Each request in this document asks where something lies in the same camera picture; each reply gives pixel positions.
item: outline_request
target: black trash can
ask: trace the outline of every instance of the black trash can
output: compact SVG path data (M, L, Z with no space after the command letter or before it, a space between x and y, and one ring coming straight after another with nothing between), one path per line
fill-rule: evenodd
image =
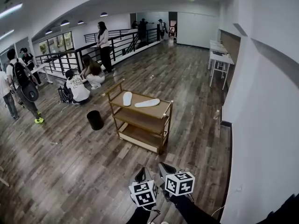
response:
M90 111L87 114L87 119L93 130L100 130L104 126L100 112L97 110Z

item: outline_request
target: white insole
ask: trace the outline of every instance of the white insole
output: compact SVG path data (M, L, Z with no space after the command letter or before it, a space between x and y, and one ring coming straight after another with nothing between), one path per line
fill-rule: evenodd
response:
M151 99L151 100L143 101L141 103L136 103L135 107L136 108L152 107L158 105L159 103L160 103L159 99Z
M133 94L129 91L123 94L122 100L124 106L130 106Z

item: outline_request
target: cart top shelf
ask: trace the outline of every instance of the cart top shelf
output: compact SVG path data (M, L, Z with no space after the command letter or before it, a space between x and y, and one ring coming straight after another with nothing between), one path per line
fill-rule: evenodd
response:
M158 118L158 119L163 118L163 114L165 114L167 112L167 110L168 110L168 108L170 107L170 104L171 104L170 102L160 100L160 104L158 104L156 106L136 108L134 106L136 103L140 103L140 102L155 99L155 98L144 96L144 95L141 95L141 94L136 94L136 93L132 92L133 96L132 96L131 105L130 106L124 106L122 97L123 97L125 92L127 92L127 91L123 90L119 95L117 95L114 99L112 99L110 103L113 104L113 105L117 105L119 107L130 109L132 111L143 113L145 115L149 115L149 116L152 116L152 117L155 117L155 118Z

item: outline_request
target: backpack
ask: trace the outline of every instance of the backpack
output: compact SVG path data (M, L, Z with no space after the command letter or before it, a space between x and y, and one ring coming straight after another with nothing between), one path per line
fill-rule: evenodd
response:
M23 95L30 102L36 101L38 99L38 91L33 82L29 79L26 68L19 62L18 58L14 65L11 63L10 65L13 67L14 84L17 84L21 87Z
M72 94L64 87L60 86L58 88L58 94L60 97L60 103L70 103L73 100Z

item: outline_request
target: yellow-green sneaker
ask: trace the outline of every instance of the yellow-green sneaker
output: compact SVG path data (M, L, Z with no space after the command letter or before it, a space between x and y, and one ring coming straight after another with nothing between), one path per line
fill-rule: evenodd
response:
M40 117L39 119L35 119L35 123L36 123L36 124L41 124L41 123L43 123L43 118Z

